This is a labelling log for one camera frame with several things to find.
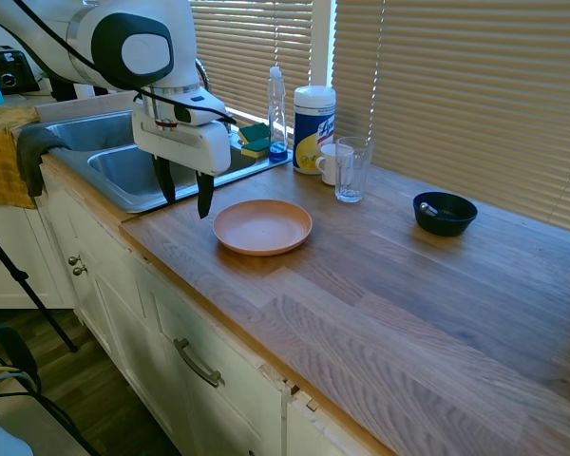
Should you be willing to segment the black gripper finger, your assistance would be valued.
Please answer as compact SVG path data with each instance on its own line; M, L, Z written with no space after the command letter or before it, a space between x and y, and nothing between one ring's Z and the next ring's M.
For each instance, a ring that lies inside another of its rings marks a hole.
M198 186L198 200L197 207L199 217L204 219L208 216L212 204L215 177L209 174L196 172L197 186Z
M176 201L176 189L171 175L170 161L159 156L153 156L152 162L157 181L165 200L168 204L174 203Z

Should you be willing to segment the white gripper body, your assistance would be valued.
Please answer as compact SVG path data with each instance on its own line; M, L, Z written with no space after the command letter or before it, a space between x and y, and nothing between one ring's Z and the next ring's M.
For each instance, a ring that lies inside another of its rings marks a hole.
M226 127L217 121L202 126L178 123L164 129L141 109L132 111L135 144L144 152L208 175L219 175L231 165Z

